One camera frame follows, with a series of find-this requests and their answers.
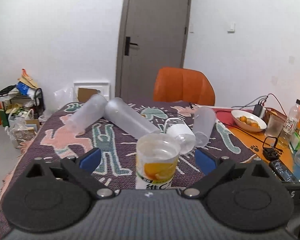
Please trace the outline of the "vitamin C label cup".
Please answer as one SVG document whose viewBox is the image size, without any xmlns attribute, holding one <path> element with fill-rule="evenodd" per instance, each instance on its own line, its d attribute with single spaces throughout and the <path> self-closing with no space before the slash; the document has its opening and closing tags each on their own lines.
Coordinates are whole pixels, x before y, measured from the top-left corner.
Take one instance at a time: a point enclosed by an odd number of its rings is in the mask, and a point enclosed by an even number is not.
<svg viewBox="0 0 300 240">
<path fill-rule="evenodd" d="M 165 133 L 147 134 L 136 144 L 136 183 L 138 190 L 165 190 L 171 187 L 180 145 Z"/>
</svg>

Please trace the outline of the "clear white-label cup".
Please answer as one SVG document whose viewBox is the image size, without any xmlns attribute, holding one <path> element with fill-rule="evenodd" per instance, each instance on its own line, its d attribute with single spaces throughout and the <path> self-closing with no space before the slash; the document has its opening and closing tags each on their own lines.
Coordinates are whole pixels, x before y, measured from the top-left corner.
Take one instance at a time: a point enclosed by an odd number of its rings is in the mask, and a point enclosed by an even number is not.
<svg viewBox="0 0 300 240">
<path fill-rule="evenodd" d="M 196 137 L 184 120 L 168 118 L 164 123 L 164 133 L 174 137 L 180 145 L 180 155 L 191 152 L 196 145 Z"/>
</svg>

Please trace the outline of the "frosted cup right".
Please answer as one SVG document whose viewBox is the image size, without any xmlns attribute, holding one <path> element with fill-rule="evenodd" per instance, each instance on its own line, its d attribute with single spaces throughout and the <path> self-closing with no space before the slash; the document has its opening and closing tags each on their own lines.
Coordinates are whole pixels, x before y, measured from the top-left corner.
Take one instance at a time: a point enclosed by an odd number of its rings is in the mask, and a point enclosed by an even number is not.
<svg viewBox="0 0 300 240">
<path fill-rule="evenodd" d="M 196 147 L 205 147 L 216 122 L 216 114 L 210 107 L 202 106 L 194 113 L 192 131 L 196 137 Z"/>
</svg>

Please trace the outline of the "frosted cup far left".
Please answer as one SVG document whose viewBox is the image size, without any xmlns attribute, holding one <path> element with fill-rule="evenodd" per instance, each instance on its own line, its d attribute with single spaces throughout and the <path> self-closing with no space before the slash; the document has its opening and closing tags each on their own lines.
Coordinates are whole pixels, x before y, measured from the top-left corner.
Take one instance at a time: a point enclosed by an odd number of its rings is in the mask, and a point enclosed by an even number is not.
<svg viewBox="0 0 300 240">
<path fill-rule="evenodd" d="M 81 134 L 85 129 L 104 115 L 107 100 L 98 94 L 93 95 L 79 110 L 70 116 L 65 126 L 70 132 Z"/>
</svg>

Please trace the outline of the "frosted tall cup centre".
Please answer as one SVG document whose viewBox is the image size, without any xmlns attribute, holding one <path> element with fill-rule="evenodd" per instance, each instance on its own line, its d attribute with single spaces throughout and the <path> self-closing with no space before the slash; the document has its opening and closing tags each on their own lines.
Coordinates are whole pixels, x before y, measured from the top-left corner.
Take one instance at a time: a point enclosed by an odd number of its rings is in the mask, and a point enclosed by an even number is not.
<svg viewBox="0 0 300 240">
<path fill-rule="evenodd" d="M 161 130 L 128 106 L 121 98 L 113 98 L 105 106 L 104 117 L 133 136 L 140 139 L 147 134 L 159 134 Z"/>
</svg>

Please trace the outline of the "purple patterned woven blanket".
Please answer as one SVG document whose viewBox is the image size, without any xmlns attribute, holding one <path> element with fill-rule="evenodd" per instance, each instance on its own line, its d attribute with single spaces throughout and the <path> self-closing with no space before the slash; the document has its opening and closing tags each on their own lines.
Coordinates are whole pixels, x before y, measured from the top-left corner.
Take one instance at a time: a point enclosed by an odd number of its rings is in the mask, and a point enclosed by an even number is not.
<svg viewBox="0 0 300 240">
<path fill-rule="evenodd" d="M 93 176 L 114 190 L 135 187 L 136 139 L 105 119 L 100 119 L 89 126 L 81 135 L 70 132 L 65 122 L 82 105 L 74 102 L 66 104 L 51 115 L 34 139 L 22 146 L 21 158 L 5 177 L 0 192 L 0 239 L 11 230 L 1 211 L 3 194 L 36 157 L 52 162 L 70 155 L 79 157 L 93 147 L 98 147 L 101 149 L 102 158 Z M 171 117 L 183 119 L 192 128 L 193 114 L 199 108 L 198 105 L 183 101 L 173 103 L 140 101 L 128 105 L 161 131 L 164 129 L 166 119 Z M 239 163 L 250 161 L 257 154 L 262 155 L 263 133 L 254 135 L 254 138 L 234 128 L 230 109 L 221 110 L 221 107 L 215 107 L 215 111 L 216 125 L 205 150 L 216 157 L 229 156 Z M 180 156 L 172 187 L 186 187 L 202 178 L 203 173 L 196 165 L 194 155 L 192 152 Z"/>
</svg>

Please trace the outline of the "white bowl of oranges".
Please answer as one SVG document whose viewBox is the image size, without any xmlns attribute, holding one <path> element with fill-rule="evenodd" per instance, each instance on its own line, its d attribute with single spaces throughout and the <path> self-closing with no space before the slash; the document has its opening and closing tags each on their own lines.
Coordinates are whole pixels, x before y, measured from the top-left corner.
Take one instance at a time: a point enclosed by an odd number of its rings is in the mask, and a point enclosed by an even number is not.
<svg viewBox="0 0 300 240">
<path fill-rule="evenodd" d="M 267 124 L 258 116 L 243 110 L 232 110 L 231 116 L 235 124 L 247 132 L 258 133 L 266 129 Z"/>
</svg>

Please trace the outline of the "clear drinking glass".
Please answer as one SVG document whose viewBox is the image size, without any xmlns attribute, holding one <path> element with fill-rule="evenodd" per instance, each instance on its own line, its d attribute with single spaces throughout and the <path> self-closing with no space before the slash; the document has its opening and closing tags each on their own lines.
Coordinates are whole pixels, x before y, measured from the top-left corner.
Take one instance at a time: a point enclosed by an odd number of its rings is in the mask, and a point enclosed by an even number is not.
<svg viewBox="0 0 300 240">
<path fill-rule="evenodd" d="M 266 137 L 278 137 L 283 129 L 285 120 L 282 120 L 277 115 L 271 115 L 265 131 Z"/>
</svg>

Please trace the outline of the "black power adapter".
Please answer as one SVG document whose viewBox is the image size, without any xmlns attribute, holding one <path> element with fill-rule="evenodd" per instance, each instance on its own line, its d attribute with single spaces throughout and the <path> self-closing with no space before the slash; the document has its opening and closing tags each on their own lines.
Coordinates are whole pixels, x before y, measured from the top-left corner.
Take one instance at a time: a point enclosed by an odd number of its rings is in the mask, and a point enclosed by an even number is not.
<svg viewBox="0 0 300 240">
<path fill-rule="evenodd" d="M 261 104 L 257 104 L 254 107 L 253 115 L 258 116 L 259 118 L 262 118 L 264 115 L 264 107 Z"/>
</svg>

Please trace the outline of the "clear plastic bags pile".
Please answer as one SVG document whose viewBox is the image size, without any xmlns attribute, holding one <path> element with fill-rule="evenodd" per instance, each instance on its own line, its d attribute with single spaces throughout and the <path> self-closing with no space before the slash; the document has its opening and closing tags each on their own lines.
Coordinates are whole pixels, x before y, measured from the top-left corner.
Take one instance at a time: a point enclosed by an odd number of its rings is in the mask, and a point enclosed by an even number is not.
<svg viewBox="0 0 300 240">
<path fill-rule="evenodd" d="M 38 119 L 24 120 L 16 118 L 12 127 L 5 127 L 7 135 L 15 148 L 24 150 L 27 142 L 34 139 L 41 126 L 51 117 L 53 111 L 45 108 Z"/>
</svg>

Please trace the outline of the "clear plastic drink bottle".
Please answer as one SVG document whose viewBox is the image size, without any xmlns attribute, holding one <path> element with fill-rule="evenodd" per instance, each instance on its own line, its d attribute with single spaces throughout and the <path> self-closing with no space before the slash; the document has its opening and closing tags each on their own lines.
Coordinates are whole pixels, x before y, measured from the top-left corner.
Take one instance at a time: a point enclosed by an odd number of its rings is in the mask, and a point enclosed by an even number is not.
<svg viewBox="0 0 300 240">
<path fill-rule="evenodd" d="M 295 132 L 300 120 L 300 100 L 297 99 L 295 105 L 290 109 L 285 124 L 279 135 L 278 142 L 282 147 L 287 147 L 292 134 Z"/>
</svg>

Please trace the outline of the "black cluttered shelf rack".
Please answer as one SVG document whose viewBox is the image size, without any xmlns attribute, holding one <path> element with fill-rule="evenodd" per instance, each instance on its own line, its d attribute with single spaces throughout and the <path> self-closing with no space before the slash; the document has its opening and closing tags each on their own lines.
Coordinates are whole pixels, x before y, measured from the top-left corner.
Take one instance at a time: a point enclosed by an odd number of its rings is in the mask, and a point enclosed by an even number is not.
<svg viewBox="0 0 300 240">
<path fill-rule="evenodd" d="M 24 68 L 15 85 L 0 90 L 0 103 L 0 117 L 5 127 L 12 127 L 16 118 L 38 119 L 45 111 L 43 90 Z"/>
</svg>

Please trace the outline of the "orange leather chair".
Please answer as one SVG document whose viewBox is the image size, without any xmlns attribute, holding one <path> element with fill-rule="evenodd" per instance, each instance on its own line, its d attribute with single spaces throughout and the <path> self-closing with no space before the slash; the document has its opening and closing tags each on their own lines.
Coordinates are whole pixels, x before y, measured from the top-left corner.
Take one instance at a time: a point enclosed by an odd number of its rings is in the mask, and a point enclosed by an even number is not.
<svg viewBox="0 0 300 240">
<path fill-rule="evenodd" d="M 213 106 L 216 98 L 211 83 L 203 73 L 191 69 L 163 67 L 157 74 L 153 100 L 185 101 Z"/>
</svg>

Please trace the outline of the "white foam packaging frame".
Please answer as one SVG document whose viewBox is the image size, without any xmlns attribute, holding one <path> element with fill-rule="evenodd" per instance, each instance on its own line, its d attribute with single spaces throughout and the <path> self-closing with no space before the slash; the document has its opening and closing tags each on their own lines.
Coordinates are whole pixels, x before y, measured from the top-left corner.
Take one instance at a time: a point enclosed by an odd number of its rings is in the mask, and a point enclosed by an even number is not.
<svg viewBox="0 0 300 240">
<path fill-rule="evenodd" d="M 87 102 L 95 94 L 103 96 L 107 101 L 110 99 L 108 82 L 74 82 L 74 90 L 79 102 Z"/>
</svg>

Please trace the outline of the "white wall switch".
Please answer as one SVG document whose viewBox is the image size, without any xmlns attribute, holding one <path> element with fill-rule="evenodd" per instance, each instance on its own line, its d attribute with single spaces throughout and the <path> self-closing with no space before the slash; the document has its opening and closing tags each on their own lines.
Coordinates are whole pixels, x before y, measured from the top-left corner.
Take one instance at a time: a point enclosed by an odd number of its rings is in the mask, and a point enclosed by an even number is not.
<svg viewBox="0 0 300 240">
<path fill-rule="evenodd" d="M 229 28 L 227 30 L 228 33 L 235 33 L 236 31 L 236 23 L 235 22 L 231 22 L 229 25 Z"/>
</svg>

